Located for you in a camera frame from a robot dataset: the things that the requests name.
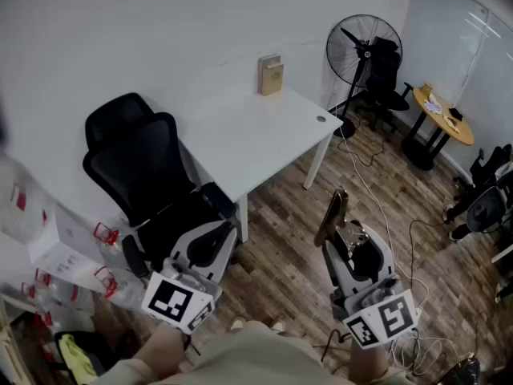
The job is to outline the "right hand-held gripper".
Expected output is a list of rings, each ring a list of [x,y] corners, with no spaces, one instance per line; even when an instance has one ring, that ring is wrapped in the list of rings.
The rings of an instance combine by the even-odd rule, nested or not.
[[[385,278],[394,272],[389,245],[368,225],[355,225],[362,229],[365,240],[352,251],[353,273],[331,242],[324,242],[322,253],[332,284],[340,289],[331,294],[333,318],[343,323],[361,349],[367,350],[415,328],[419,312],[411,290],[403,288],[399,276]],[[356,280],[375,284],[356,293]]]

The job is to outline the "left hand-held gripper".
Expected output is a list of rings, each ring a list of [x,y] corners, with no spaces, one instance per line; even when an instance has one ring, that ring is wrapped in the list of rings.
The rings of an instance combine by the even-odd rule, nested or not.
[[[215,310],[223,293],[220,282],[237,244],[228,221],[200,225],[176,242],[170,257],[183,258],[192,269],[167,258],[151,275],[141,309],[185,334],[192,334]]]

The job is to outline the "person's left forearm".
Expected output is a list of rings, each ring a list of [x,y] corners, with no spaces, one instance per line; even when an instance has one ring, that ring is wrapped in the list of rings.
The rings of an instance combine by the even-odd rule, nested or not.
[[[159,379],[176,374],[190,344],[190,336],[165,322],[158,325],[144,345],[145,363]]]

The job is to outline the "person's right forearm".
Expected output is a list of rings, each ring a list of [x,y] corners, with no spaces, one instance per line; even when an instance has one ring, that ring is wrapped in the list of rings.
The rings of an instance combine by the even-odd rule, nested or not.
[[[354,339],[349,357],[348,380],[357,385],[381,378],[389,369],[384,346],[362,349]]]

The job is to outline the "black mesh office chair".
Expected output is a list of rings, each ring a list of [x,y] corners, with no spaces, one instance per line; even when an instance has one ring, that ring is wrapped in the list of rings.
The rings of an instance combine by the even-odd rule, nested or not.
[[[85,122],[86,174],[121,208],[130,231],[122,238],[130,270],[144,277],[160,272],[177,240],[212,221],[228,221],[236,207],[213,182],[197,186],[188,177],[176,121],[154,112],[135,93],[93,111]],[[192,270],[183,258],[174,260]]]

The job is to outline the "person's beige shirt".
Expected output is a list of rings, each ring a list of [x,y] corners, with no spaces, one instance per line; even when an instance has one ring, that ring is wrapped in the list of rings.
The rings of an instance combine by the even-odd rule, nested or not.
[[[331,374],[305,340],[277,334],[258,321],[211,338],[196,363],[165,379],[145,363],[144,345],[130,359],[117,362],[92,385],[357,385]],[[404,371],[389,365],[379,379],[360,385],[413,385]]]

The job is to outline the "white desk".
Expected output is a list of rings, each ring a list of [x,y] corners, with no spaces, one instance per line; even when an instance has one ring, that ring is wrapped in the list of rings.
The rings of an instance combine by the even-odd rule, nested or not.
[[[317,121],[324,116],[325,122]],[[248,195],[311,148],[303,187],[312,186],[342,121],[285,87],[232,96],[177,118],[178,135],[200,172],[236,204],[238,235],[248,239]]]

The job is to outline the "grey swivel chair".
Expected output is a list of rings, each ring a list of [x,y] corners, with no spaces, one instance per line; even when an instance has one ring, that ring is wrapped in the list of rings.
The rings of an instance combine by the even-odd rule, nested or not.
[[[496,183],[475,188],[446,211],[448,222],[466,214],[465,222],[450,232],[450,239],[460,241],[470,233],[484,232],[499,223],[512,208],[513,184]]]

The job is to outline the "white cardboard box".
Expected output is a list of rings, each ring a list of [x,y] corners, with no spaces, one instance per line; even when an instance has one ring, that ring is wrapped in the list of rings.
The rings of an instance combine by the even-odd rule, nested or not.
[[[89,290],[102,289],[95,277],[104,266],[99,245],[92,231],[66,210],[56,207],[39,239],[27,248],[37,269]]]

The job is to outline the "black bag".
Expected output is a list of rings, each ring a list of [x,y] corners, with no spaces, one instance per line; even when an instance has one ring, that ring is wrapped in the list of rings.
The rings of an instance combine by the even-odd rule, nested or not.
[[[63,331],[54,334],[55,345],[60,353],[62,358],[61,351],[59,349],[58,341],[64,334],[72,334],[75,338],[76,344],[82,348],[89,358],[91,359],[95,371],[99,376],[103,375],[105,372],[110,370],[115,362],[115,354],[112,352],[109,344],[106,339],[99,333],[96,332],[87,332],[87,331]],[[66,364],[66,371],[71,377],[71,381],[74,385],[78,385],[75,382],[75,379],[71,372],[68,370]]]

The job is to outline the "black swivel chair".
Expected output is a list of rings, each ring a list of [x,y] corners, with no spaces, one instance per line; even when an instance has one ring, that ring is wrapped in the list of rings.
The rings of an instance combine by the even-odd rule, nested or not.
[[[480,164],[484,158],[484,151],[479,149],[479,156],[471,165],[471,183],[467,183],[462,177],[455,176],[453,182],[456,188],[462,188],[461,193],[454,198],[456,205],[447,205],[444,208],[442,219],[446,224],[451,223],[458,215],[467,211],[476,198],[501,178],[501,176],[513,170],[513,146],[507,144],[503,147],[495,147],[489,160]]]

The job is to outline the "round wooden table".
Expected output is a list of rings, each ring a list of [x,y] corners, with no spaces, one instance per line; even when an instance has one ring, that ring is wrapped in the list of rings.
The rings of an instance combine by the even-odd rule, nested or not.
[[[475,143],[474,134],[468,123],[463,118],[457,119],[451,115],[452,106],[434,91],[427,94],[427,89],[431,88],[431,85],[428,83],[422,87],[414,87],[408,83],[405,85],[405,94],[412,91],[415,101],[422,110],[414,126],[402,141],[402,150],[414,166],[423,171],[430,171],[434,166],[434,158],[449,139],[454,139],[465,146]],[[416,139],[416,135],[426,118],[434,123],[435,131],[423,144]]]

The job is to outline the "yellow-green cloth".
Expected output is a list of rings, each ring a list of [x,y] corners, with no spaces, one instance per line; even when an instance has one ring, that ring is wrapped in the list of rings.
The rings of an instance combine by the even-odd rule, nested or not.
[[[91,359],[72,334],[64,334],[58,344],[63,361],[78,385],[90,385],[98,378]]]

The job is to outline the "tan book with gold crest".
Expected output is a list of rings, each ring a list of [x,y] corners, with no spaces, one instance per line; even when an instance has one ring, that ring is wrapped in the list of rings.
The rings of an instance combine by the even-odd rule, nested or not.
[[[271,95],[281,90],[283,81],[284,65],[273,63],[264,67],[261,75],[261,94]]]

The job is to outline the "pile of clear red-trimmed bags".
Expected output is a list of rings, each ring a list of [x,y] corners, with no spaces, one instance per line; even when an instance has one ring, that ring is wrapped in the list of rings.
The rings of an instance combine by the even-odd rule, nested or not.
[[[39,239],[56,207],[66,210],[92,231],[104,260],[104,266],[95,272],[102,289],[96,292],[64,281],[37,269],[30,261],[34,267],[35,285],[43,289],[42,294],[35,297],[87,312],[93,310],[92,295],[98,294],[118,307],[139,313],[145,287],[129,271],[120,246],[100,241],[91,227],[62,207],[20,163],[0,152],[0,233],[19,243],[29,260],[27,246]]]

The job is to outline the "black standing fan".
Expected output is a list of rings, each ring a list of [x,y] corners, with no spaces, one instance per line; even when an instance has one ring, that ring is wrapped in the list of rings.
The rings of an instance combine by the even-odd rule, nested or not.
[[[335,108],[335,116],[341,127],[335,131],[339,137],[349,138],[357,130],[347,117],[351,102],[366,100],[366,80],[370,75],[370,45],[375,37],[389,39],[397,43],[402,58],[402,41],[399,33],[385,20],[372,14],[355,14],[341,20],[329,32],[325,53],[333,73],[349,84],[349,94],[342,108]]]

